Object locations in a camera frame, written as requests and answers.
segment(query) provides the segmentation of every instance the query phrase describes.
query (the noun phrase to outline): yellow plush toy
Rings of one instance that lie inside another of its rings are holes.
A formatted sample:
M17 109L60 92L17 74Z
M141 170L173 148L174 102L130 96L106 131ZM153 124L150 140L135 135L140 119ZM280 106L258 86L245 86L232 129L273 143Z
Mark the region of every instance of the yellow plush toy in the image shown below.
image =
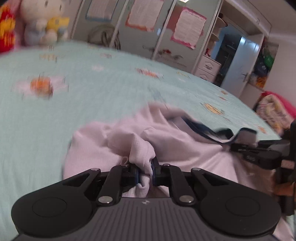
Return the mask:
M67 31L69 22L70 18L51 18L47 23L46 31L54 30L58 36L62 36Z

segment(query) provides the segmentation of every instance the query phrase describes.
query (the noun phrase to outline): shelf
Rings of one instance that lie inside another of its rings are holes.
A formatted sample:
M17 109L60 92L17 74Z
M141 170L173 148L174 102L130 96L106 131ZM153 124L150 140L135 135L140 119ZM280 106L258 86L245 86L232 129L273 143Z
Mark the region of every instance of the shelf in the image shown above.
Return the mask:
M210 41L217 42L217 41L219 41L219 38L218 38L218 36L216 36L214 33L212 33L212 34L211 34L211 37L210 37Z
M226 27L226 23L222 20L222 18L217 18L217 21L216 21L216 24L215 24L215 27L217 28L224 28Z

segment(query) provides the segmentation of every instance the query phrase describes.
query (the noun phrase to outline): pink bordered poster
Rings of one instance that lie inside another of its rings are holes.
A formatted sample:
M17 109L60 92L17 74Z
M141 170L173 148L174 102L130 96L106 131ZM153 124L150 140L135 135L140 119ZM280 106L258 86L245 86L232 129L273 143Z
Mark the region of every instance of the pink bordered poster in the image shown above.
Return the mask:
M195 49L206 20L206 17L183 7L171 40Z

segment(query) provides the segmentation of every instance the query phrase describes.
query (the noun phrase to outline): pink cloth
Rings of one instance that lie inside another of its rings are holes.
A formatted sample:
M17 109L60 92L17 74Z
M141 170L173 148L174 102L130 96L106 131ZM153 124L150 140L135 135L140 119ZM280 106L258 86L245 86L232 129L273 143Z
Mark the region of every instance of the pink cloth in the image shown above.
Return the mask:
M265 91L264 93L261 94L262 97L267 96L267 95L275 95L284 105L286 111L294 118L296 119L296 108L289 102L287 101L283 96L271 92L271 91Z
M63 178L91 168L109 171L126 157L143 172L137 184L123 196L146 197L168 195L166 187L150 186L150 161L157 156L160 164L170 163L189 172L199 167L245 186L269 192L273 174L247 163L230 153L228 146L197 135L181 117L190 118L183 110L165 104L149 104L134 117L115 124L92 122L74 133L65 160ZM292 241L287 223L281 219L274 235Z

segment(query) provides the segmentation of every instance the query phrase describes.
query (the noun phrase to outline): blue wall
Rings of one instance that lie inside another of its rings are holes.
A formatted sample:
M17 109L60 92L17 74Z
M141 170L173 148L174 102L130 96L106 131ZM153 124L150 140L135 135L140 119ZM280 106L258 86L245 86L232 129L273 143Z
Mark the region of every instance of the blue wall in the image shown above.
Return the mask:
M241 31L239 31L238 29L236 29L234 26L232 26L231 24L228 24L227 27L222 28L220 35L219 35L219 41L216 42L214 48L212 49L211 52L211 58L212 59L216 59L216 56L219 52L219 49L221 47L222 41L224 39L224 36L226 34L239 34L243 37L246 37Z

